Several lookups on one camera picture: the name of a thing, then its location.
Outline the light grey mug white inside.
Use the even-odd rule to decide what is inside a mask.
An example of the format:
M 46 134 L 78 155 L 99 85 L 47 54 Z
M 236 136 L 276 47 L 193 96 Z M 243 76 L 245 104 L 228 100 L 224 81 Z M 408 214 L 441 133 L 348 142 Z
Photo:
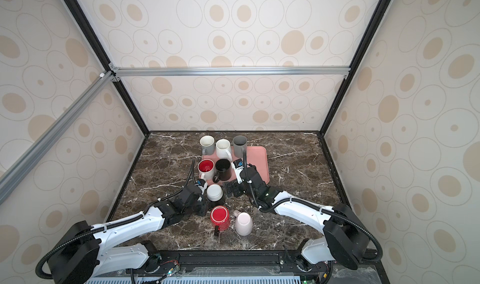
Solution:
M 210 135 L 205 135 L 202 138 L 200 138 L 199 143 L 201 145 L 202 156 L 214 154 L 216 150 L 214 137 Z

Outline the white teapot-like mug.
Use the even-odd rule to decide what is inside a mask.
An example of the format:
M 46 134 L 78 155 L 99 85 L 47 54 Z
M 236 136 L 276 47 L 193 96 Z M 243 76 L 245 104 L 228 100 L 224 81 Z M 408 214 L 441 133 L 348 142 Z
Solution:
M 233 161 L 231 143 L 227 139 L 220 139 L 216 142 L 216 155 L 219 159 L 227 159 Z

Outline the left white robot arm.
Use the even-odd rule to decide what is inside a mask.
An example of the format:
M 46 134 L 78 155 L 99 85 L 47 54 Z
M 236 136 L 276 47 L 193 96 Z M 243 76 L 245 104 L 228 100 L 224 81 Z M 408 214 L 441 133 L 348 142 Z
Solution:
M 205 181 L 185 185 L 180 191 L 151 203 L 146 210 L 105 224 L 74 224 L 37 263 L 40 279 L 56 284 L 84 284 L 90 278 L 123 269 L 158 268 L 158 251 L 151 242 L 124 247 L 138 236 L 165 229 L 191 215 L 207 211 Z

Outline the black upside-down mug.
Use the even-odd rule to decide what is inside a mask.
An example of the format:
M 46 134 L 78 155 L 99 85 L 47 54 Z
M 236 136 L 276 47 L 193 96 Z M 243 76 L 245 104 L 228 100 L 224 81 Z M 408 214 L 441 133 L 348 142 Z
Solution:
M 212 178 L 214 183 L 227 182 L 232 177 L 231 162 L 228 159 L 219 159 L 215 163 L 216 172 Z

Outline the black mug white base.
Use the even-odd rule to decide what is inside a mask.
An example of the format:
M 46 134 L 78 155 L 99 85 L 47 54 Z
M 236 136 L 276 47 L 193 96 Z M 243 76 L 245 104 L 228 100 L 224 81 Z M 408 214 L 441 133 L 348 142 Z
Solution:
M 225 204 L 226 196 L 224 195 L 222 186 L 218 184 L 212 184 L 207 188 L 206 193 L 209 210 Z

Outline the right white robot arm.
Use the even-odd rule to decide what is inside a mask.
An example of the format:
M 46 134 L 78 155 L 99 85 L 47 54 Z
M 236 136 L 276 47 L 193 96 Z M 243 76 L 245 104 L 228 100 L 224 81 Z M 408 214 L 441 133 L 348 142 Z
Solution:
M 332 207 L 297 198 L 266 184 L 253 165 L 223 186 L 228 197 L 246 195 L 260 212 L 290 217 L 321 233 L 319 239 L 305 239 L 290 255 L 289 260 L 302 271 L 308 272 L 314 265 L 327 261 L 357 270 L 361 262 L 379 262 L 383 257 L 378 239 L 345 204 Z

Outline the dark grey upside-down mug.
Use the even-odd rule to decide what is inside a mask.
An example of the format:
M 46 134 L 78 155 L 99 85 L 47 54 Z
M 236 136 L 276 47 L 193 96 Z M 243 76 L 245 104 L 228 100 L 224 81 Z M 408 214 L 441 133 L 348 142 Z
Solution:
M 234 147 L 234 155 L 238 158 L 242 158 L 244 151 L 247 149 L 247 138 L 243 135 L 237 135 L 232 142 Z

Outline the pink rectangular tray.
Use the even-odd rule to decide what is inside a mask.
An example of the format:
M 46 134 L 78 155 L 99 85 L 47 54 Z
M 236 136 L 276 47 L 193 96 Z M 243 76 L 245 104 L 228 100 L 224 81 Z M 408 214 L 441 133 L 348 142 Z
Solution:
M 239 157 L 234 154 L 234 147 L 231 146 L 231 153 L 233 160 L 239 159 Z M 204 155 L 201 160 L 210 159 L 214 163 L 219 159 L 216 155 L 216 152 L 213 155 Z M 268 167 L 267 151 L 262 146 L 247 146 L 247 163 L 256 166 L 258 173 L 260 174 L 263 181 L 268 184 L 270 182 L 270 174 Z M 234 170 L 231 168 L 232 174 L 231 177 L 226 181 L 236 180 L 236 175 Z M 214 184 L 213 180 L 206 181 L 208 185 Z

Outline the white mug red inside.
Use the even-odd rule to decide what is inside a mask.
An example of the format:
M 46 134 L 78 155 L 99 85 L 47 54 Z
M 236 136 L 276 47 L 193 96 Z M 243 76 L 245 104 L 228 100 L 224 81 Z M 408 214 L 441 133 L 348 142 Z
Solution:
M 199 178 L 205 181 L 212 180 L 215 173 L 215 163 L 211 159 L 204 159 L 197 165 Z

